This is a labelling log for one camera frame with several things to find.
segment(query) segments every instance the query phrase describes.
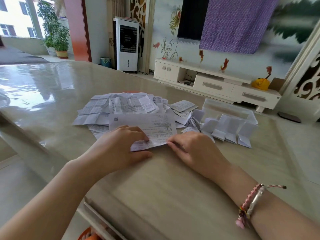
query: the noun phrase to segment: white flower pot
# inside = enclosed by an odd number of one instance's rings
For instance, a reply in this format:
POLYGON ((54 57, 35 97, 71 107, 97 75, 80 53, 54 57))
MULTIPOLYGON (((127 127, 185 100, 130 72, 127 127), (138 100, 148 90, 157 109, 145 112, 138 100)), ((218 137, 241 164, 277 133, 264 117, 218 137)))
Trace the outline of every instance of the white flower pot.
POLYGON ((46 47, 47 48, 47 51, 49 53, 50 56, 55 56, 57 57, 57 53, 56 53, 56 50, 53 48, 53 47, 46 47))

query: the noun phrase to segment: silver bangle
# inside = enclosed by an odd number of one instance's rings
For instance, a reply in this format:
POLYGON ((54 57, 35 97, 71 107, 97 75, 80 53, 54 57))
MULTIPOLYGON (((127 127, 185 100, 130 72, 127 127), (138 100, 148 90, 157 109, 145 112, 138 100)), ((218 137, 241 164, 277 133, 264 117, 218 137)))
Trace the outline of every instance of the silver bangle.
POLYGON ((261 188, 258 190, 256 196, 254 197, 253 201, 251 202, 249 209, 247 210, 247 217, 250 218, 254 207, 256 206, 257 202, 259 201, 260 197, 262 196, 263 192, 266 190, 266 186, 262 185, 261 188))

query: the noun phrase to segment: person's left hand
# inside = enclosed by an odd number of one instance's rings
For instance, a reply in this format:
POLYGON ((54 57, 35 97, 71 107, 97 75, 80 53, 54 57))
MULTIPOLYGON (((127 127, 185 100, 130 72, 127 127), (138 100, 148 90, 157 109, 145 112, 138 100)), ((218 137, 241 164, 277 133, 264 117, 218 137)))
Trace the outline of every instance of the person's left hand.
POLYGON ((149 141, 149 138, 139 127, 123 125, 102 135, 78 160, 85 162, 100 179, 152 157, 153 153, 149 151, 130 151, 131 145, 140 140, 149 141))

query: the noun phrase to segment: marble table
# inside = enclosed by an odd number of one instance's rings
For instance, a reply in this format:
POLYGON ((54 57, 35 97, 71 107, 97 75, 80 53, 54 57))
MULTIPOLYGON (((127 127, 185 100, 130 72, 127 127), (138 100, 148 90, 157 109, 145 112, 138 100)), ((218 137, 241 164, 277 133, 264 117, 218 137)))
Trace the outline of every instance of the marble table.
MULTIPOLYGON (((47 182, 95 142, 86 126, 71 125, 77 110, 93 95, 146 92, 169 103, 188 100, 200 108, 205 100, 82 61, 0 66, 0 89, 0 113, 8 122, 2 124, 0 136, 47 182)), ((256 117, 259 129, 252 136, 252 149, 228 142, 217 146, 259 182, 287 185, 287 191, 273 192, 312 217, 300 169, 275 121, 256 117)), ((128 239, 259 238, 253 230, 236 227, 237 206, 214 183, 183 165, 167 145, 152 151, 151 160, 110 174, 92 187, 85 201, 95 217, 79 207, 91 224, 99 224, 98 216, 128 239)), ((103 230, 104 226, 95 227, 103 230)))

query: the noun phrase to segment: plastic box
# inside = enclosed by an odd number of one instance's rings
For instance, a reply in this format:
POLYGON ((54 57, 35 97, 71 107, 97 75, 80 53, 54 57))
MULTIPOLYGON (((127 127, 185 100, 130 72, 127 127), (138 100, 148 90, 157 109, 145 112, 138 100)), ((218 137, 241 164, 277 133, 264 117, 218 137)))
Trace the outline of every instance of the plastic box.
POLYGON ((252 110, 241 108, 226 102, 220 102, 218 100, 206 98, 202 106, 202 110, 205 112, 202 122, 204 122, 205 118, 216 118, 219 120, 221 115, 225 114, 230 117, 242 119, 243 123, 249 122, 254 125, 258 124, 258 121, 252 110))

